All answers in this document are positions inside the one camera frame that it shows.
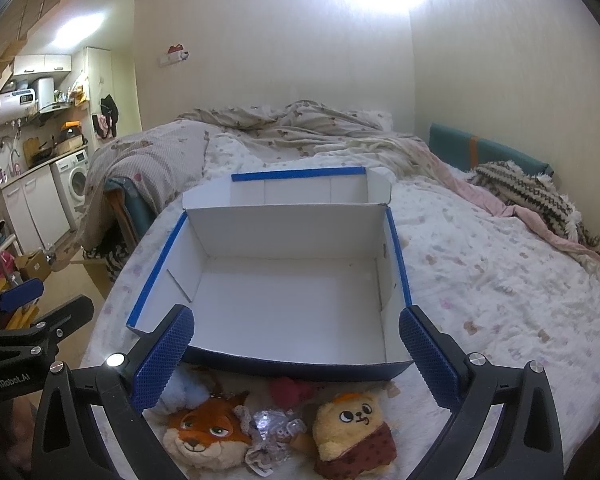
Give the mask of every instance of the led light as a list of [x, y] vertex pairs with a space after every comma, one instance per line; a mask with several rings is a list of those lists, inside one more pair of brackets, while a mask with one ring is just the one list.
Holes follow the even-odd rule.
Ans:
[[60, 27], [53, 46], [71, 48], [98, 30], [103, 21], [104, 14], [102, 12], [73, 18]]
[[108, 366], [111, 367], [120, 366], [123, 362], [125, 362], [125, 355], [111, 354], [109, 357], [107, 357], [107, 360], [105, 362]]

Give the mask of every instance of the human hand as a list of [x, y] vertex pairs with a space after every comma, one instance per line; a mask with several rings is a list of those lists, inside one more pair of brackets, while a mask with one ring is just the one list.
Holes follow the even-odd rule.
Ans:
[[14, 443], [9, 448], [7, 458], [12, 465], [31, 470], [31, 449], [33, 446], [33, 429], [35, 426], [34, 408], [27, 397], [13, 399], [11, 409], [11, 432]]

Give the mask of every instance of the door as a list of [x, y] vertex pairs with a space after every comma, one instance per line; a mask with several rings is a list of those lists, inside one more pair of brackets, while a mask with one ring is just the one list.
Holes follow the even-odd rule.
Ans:
[[21, 182], [15, 182], [2, 190], [4, 203], [13, 233], [18, 238], [18, 243], [25, 253], [37, 251], [42, 248], [38, 231], [33, 224], [24, 190]]
[[76, 205], [84, 203], [84, 188], [86, 184], [86, 170], [82, 166], [73, 168], [69, 175], [69, 194], [76, 202]]
[[113, 70], [111, 52], [101, 48], [87, 47], [87, 76], [89, 76], [89, 113], [99, 114], [100, 99], [113, 95]]
[[13, 60], [13, 75], [27, 75], [45, 71], [45, 55], [29, 54], [16, 56]]
[[45, 72], [71, 72], [71, 56], [45, 54]]
[[69, 230], [49, 166], [23, 178], [27, 206], [45, 247], [51, 247]]

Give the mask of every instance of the plush toy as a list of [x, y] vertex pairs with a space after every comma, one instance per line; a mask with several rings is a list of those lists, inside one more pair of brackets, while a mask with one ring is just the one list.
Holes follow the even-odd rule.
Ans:
[[229, 399], [210, 397], [194, 410], [180, 410], [169, 420], [162, 444], [171, 456], [195, 467], [227, 469], [244, 462], [251, 437], [234, 413], [247, 392]]
[[378, 399], [369, 393], [342, 394], [322, 405], [314, 422], [314, 440], [315, 471], [329, 480], [353, 480], [396, 458], [391, 430]]
[[283, 410], [291, 410], [304, 400], [314, 396], [314, 386], [305, 381], [279, 377], [269, 383], [269, 393], [276, 406]]

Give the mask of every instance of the red plush toy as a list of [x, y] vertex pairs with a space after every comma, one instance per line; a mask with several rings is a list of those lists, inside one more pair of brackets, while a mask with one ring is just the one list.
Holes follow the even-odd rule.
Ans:
[[277, 406], [290, 410], [304, 400], [311, 399], [314, 396], [314, 386], [305, 381], [280, 377], [269, 383], [269, 393]]

